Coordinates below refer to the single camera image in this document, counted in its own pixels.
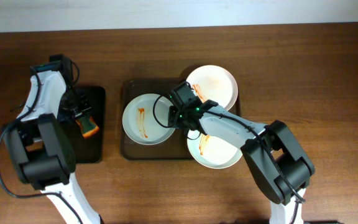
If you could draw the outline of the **green orange sponge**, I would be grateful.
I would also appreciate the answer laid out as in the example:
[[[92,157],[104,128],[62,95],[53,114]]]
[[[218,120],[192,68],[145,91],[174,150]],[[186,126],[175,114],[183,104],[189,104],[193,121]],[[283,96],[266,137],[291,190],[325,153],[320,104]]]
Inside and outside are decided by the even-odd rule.
[[[99,131],[98,125],[90,115],[78,118],[76,123],[80,127],[81,134],[85,139],[90,138]]]

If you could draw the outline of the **white plate top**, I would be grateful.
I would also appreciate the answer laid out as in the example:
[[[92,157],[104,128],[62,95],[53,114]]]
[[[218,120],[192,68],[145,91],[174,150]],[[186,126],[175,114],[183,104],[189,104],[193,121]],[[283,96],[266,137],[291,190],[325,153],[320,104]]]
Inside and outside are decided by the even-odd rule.
[[[196,68],[186,81],[203,103],[212,100],[230,110],[237,100],[239,90],[235,78],[225,68],[217,65]]]

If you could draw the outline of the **white plate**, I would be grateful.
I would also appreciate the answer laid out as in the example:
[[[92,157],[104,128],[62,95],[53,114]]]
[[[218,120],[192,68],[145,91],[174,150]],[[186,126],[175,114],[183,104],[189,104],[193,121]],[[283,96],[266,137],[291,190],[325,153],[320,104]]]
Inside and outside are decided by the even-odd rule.
[[[127,136],[142,145],[155,145],[166,141],[175,131],[174,128],[164,128],[158,121],[168,126],[168,112],[173,105],[170,100],[155,93],[137,96],[125,107],[122,116],[122,126]]]
[[[186,81],[203,103],[212,100],[230,110],[237,100],[239,90],[235,78],[225,68],[217,65],[196,68]]]
[[[228,168],[243,157],[242,152],[228,142],[198,131],[188,132],[187,146],[194,160],[211,169]]]

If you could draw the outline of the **white plate bottom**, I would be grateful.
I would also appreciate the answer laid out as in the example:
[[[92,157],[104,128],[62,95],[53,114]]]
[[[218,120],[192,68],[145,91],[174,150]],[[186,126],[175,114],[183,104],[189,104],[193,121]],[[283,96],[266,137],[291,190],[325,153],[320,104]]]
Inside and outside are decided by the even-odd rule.
[[[228,142],[198,131],[188,132],[187,146],[194,160],[211,169],[228,168],[243,157],[242,152]]]

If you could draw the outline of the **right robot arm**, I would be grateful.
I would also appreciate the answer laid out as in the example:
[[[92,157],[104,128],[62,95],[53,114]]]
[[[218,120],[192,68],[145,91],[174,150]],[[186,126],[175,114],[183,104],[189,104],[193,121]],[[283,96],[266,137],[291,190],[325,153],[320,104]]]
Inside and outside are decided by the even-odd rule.
[[[303,223],[303,195],[315,168],[284,122],[248,121],[215,101],[202,102],[187,82],[173,88],[169,99],[168,127],[220,138],[242,152],[255,183],[270,200],[270,223]]]

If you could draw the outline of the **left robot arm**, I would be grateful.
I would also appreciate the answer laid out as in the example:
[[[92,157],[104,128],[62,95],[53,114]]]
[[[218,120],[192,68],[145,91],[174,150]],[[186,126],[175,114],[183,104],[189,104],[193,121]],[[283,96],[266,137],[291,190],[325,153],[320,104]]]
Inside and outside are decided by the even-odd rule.
[[[76,165],[99,162],[105,90],[75,89],[80,71],[65,55],[30,68],[31,88],[21,113],[2,129],[19,180],[47,197],[67,223],[102,223],[76,179]]]

